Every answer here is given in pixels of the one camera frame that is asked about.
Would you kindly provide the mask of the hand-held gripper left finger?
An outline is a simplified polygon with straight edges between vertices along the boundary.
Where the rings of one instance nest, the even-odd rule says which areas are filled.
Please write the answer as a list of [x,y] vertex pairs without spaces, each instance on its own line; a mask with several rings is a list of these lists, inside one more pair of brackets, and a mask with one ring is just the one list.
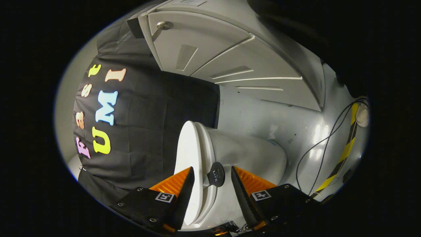
[[195,182],[188,167],[151,188],[136,187],[111,210],[157,234],[176,234],[182,227]]

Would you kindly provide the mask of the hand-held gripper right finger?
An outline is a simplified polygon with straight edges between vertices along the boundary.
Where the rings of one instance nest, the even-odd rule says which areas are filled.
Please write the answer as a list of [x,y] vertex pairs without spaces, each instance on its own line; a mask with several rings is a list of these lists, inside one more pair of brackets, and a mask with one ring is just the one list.
[[253,231],[280,231],[321,206],[291,184],[277,186],[237,166],[231,167],[231,180],[243,217]]

